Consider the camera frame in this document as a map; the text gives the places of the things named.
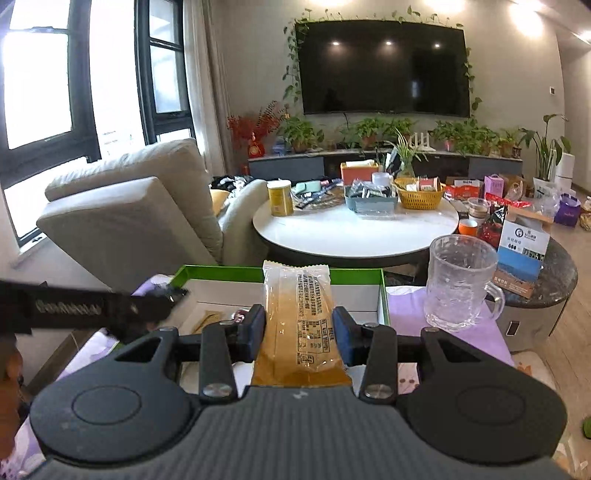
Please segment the orange bread snack packet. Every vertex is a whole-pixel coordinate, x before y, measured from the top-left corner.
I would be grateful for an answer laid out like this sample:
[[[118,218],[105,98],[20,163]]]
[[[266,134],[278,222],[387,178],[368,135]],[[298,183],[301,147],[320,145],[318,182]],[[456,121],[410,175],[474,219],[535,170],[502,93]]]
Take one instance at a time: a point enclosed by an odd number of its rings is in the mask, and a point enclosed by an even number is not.
[[[335,341],[329,267],[263,263],[266,330],[252,384],[308,388],[351,386]]]

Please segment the green cardboard box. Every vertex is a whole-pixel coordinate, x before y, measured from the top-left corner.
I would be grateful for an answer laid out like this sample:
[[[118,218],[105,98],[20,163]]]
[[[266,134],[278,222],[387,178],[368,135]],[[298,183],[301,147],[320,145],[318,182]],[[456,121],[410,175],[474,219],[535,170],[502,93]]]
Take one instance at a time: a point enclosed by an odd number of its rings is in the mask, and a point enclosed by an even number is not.
[[[331,272],[266,263],[266,303],[254,305],[238,324],[208,325],[198,335],[173,340],[164,364],[175,367],[186,356],[199,359],[199,395],[209,403],[238,398],[232,366],[252,363],[257,387],[348,386],[346,369],[365,366],[360,397],[388,402],[397,394],[397,337],[380,324],[360,325],[335,305]]]

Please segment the clear glass mug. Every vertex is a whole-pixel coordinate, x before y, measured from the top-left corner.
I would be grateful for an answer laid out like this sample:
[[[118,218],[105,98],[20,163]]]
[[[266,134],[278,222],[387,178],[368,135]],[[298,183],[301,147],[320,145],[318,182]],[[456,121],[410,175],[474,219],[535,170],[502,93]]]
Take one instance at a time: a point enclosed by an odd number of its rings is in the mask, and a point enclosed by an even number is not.
[[[493,283],[497,266],[497,251],[483,240],[460,234],[435,239],[424,300],[427,323],[452,333],[497,321],[506,303]]]

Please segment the round white coffee table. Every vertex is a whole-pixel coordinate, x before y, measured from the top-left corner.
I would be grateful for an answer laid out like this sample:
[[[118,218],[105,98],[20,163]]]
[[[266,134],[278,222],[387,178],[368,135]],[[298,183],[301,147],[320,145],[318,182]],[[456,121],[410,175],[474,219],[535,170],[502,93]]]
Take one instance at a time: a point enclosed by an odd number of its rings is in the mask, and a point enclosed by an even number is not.
[[[263,204],[252,219],[274,260],[335,268],[423,263],[433,240],[453,234],[458,223],[459,215],[447,200],[435,210],[407,210],[398,205],[392,215],[377,217],[356,214],[344,204],[274,217],[270,205]]]

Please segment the grey storage tray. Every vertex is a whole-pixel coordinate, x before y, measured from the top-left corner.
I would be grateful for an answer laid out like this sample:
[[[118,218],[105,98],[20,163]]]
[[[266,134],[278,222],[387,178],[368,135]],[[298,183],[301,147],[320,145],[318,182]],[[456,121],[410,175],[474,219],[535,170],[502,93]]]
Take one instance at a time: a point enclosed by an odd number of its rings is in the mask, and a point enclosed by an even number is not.
[[[363,215],[392,215],[398,204],[398,196],[391,186],[359,179],[345,187],[345,200],[349,210]]]

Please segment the dark round side table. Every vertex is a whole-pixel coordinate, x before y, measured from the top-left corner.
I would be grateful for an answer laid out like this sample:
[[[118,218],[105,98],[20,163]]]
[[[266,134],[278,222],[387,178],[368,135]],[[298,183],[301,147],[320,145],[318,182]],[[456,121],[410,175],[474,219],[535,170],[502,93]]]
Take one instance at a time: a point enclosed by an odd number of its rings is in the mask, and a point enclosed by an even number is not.
[[[512,353],[531,350],[552,335],[577,283],[572,257],[551,239],[531,297],[507,292],[504,310],[495,322],[485,319],[457,336],[489,353],[501,342]]]

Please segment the yellow woven basket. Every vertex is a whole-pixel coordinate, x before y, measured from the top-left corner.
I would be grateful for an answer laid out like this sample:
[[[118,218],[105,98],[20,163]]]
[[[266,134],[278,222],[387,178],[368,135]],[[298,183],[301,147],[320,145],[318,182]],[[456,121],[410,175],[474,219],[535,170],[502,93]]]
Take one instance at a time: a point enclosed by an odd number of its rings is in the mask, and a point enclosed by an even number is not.
[[[394,186],[407,210],[436,210],[445,191],[445,185],[438,178],[397,178]]]

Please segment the yellow canister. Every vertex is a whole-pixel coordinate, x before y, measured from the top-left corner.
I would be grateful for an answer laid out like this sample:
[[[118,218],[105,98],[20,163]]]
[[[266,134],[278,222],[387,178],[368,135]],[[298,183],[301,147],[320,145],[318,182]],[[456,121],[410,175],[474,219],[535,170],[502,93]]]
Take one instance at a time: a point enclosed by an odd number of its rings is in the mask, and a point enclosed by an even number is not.
[[[291,197],[290,180],[271,180],[266,183],[270,199],[270,213],[276,217],[294,214],[293,198]]]

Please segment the orange tissue box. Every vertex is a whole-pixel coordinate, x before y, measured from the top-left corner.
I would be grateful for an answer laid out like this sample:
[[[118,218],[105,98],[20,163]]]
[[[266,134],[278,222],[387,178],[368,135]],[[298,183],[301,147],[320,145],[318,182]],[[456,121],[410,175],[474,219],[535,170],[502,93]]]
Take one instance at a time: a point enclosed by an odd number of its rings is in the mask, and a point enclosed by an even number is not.
[[[353,181],[372,181],[374,173],[380,172],[380,166],[375,160],[346,161],[341,164],[342,183],[351,186]]]

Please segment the white blue paper bag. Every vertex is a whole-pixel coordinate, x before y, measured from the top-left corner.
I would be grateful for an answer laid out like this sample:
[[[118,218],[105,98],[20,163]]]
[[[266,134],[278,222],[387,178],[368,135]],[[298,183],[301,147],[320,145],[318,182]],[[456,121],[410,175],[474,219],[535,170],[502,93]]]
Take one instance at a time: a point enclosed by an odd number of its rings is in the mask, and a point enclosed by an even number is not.
[[[507,207],[497,248],[493,282],[507,292],[530,299],[545,261],[554,220],[528,209]]]

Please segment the dark tv cabinet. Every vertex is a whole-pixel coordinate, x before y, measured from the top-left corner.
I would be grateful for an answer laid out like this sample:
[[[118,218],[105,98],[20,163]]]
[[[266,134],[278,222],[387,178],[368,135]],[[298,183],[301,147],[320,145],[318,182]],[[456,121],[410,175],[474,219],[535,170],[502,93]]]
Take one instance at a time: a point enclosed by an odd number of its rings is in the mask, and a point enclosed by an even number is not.
[[[256,179],[289,179],[291,182],[325,177],[338,178],[341,176],[342,163],[376,160],[381,167],[384,167],[391,151],[391,148],[344,149],[266,156],[249,160],[249,174]],[[448,177],[483,180],[486,176],[493,174],[521,176],[523,161],[514,158],[436,151],[425,153],[421,160],[415,160],[413,168],[419,176],[439,177],[441,180],[446,180]]]

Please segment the red flower decoration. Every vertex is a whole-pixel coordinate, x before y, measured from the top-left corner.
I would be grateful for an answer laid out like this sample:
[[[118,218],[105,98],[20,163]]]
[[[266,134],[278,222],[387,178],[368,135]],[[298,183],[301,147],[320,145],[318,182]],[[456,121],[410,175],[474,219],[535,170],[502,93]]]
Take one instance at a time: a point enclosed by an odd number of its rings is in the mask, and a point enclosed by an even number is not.
[[[229,115],[226,127],[231,135],[235,150],[246,147],[249,159],[262,158],[266,155],[263,140],[280,129],[286,118],[286,110],[280,102],[272,101],[259,110],[256,115]]]

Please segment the purple gift bag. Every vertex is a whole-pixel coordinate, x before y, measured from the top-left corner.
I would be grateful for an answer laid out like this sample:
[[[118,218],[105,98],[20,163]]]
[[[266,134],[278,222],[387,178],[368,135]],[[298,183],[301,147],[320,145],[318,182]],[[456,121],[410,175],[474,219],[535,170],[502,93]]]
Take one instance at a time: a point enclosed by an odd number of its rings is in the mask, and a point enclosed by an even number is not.
[[[559,210],[554,217],[554,222],[574,228],[579,221],[580,212],[580,200],[571,194],[562,193],[560,196]]]

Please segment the black wall television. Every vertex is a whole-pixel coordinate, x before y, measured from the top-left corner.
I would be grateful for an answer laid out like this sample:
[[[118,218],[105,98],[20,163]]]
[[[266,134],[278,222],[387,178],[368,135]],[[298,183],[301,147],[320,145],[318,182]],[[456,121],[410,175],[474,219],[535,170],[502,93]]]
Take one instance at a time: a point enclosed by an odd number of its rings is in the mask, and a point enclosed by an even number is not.
[[[470,115],[461,29],[387,20],[303,22],[297,61],[305,114]]]

